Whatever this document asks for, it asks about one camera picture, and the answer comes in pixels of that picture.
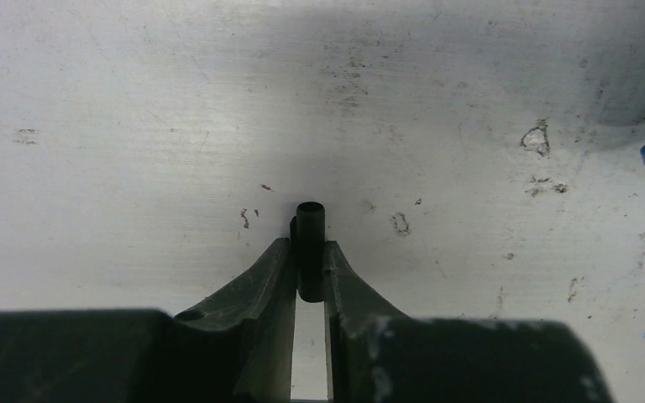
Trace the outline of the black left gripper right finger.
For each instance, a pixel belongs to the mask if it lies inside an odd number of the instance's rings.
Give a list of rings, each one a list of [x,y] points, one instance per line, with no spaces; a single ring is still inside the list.
[[[561,322],[410,317],[322,252],[332,402],[610,402],[594,357]]]

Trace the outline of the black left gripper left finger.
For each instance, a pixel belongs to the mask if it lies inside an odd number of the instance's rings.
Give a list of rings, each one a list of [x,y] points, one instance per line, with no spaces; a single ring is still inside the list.
[[[296,273],[275,240],[175,316],[156,309],[0,312],[0,402],[287,402]]]

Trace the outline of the black marker cap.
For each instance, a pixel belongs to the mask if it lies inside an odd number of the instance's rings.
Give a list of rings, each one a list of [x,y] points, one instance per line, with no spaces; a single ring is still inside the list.
[[[315,201],[296,207],[290,222],[292,253],[296,264],[298,295],[306,302],[323,301],[323,248],[325,209]]]

